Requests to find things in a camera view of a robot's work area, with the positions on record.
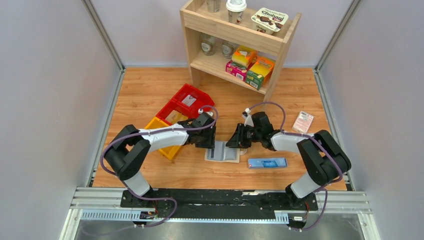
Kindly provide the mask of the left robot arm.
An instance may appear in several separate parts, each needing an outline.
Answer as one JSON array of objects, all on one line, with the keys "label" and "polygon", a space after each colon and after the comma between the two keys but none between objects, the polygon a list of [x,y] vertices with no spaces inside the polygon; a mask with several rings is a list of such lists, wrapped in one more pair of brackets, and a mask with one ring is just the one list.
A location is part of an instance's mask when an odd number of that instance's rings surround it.
[{"label": "left robot arm", "polygon": [[174,146],[195,145],[212,149],[215,146],[216,119],[208,113],[176,124],[154,128],[137,129],[125,126],[101,154],[100,164],[108,163],[109,171],[137,197],[151,190],[151,185],[141,173],[147,155],[159,149]]}]

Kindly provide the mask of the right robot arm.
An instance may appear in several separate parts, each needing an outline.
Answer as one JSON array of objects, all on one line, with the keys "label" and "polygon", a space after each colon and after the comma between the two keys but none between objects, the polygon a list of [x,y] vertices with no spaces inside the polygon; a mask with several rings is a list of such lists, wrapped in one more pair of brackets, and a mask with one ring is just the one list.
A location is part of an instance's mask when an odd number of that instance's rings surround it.
[{"label": "right robot arm", "polygon": [[285,188],[293,202],[299,202],[316,190],[339,181],[352,167],[346,153],[327,130],[314,134],[276,130],[263,111],[254,114],[244,112],[243,117],[245,122],[237,124],[226,143],[228,148],[248,149],[252,143],[261,143],[270,151],[300,154],[306,173]]}]

